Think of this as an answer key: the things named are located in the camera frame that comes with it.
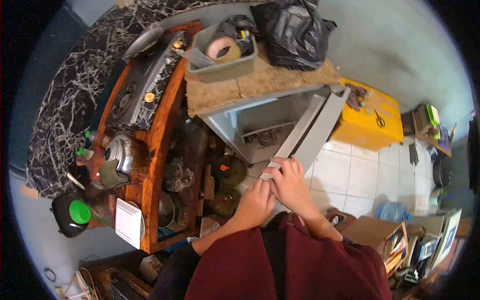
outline burlap mat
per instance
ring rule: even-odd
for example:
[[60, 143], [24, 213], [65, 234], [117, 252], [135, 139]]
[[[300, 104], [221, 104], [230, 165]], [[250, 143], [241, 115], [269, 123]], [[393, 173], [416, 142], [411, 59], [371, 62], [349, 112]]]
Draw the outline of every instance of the burlap mat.
[[187, 81], [188, 114], [193, 118], [243, 98], [309, 85], [339, 84], [342, 77], [328, 59], [315, 71], [289, 71], [285, 68], [273, 67], [268, 63], [265, 48], [259, 43], [253, 73], [232, 80], [204, 84], [186, 70], [185, 80]]

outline person's right hand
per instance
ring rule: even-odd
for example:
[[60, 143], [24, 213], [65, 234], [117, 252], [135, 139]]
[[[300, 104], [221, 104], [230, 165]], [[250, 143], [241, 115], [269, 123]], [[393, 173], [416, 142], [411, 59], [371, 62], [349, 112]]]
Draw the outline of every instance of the person's right hand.
[[317, 216], [318, 209], [310, 198], [310, 193], [303, 178], [303, 166], [300, 161], [293, 157], [273, 157], [271, 161], [282, 166], [282, 172], [278, 168], [267, 167], [263, 170], [269, 173], [271, 190], [275, 197], [286, 208], [303, 218]]

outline hand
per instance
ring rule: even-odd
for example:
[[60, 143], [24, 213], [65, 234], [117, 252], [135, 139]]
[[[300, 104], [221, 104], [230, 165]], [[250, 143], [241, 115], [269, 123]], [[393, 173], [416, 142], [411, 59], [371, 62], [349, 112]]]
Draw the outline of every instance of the hand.
[[258, 179], [240, 199], [235, 215], [228, 221], [236, 231], [260, 226], [272, 213], [275, 196], [270, 194], [270, 182]]
[[310, 198], [310, 193], [303, 178], [303, 166], [300, 161], [293, 157], [273, 157], [271, 161], [282, 166], [282, 172], [278, 168], [268, 167], [263, 170], [269, 173], [272, 193], [288, 209], [302, 218], [317, 217], [319, 211]]

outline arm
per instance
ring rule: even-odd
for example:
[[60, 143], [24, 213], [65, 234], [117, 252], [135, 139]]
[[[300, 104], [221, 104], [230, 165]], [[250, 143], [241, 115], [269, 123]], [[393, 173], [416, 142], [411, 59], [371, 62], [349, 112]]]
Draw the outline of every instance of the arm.
[[271, 182], [272, 193], [288, 209], [299, 215], [307, 225], [310, 233], [316, 238], [331, 238], [342, 241], [343, 236], [328, 222], [310, 198], [309, 191], [303, 179], [303, 166], [296, 158], [272, 158], [282, 166], [268, 167], [263, 170], [273, 179]]
[[235, 215], [224, 226], [192, 242], [195, 252], [203, 255], [216, 240], [262, 224], [275, 206], [275, 196], [269, 195], [270, 189], [270, 182], [258, 179], [242, 195]]

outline yellow box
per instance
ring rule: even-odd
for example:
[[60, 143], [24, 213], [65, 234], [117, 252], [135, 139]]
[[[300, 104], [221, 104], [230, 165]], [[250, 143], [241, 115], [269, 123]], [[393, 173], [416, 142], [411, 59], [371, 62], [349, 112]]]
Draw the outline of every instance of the yellow box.
[[361, 86], [367, 92], [372, 91], [374, 96], [371, 103], [375, 104], [370, 108], [361, 107], [360, 112], [345, 104], [339, 118], [340, 125], [332, 133], [332, 139], [373, 151], [403, 142], [398, 103], [369, 86], [342, 78], [342, 84], [347, 83]]

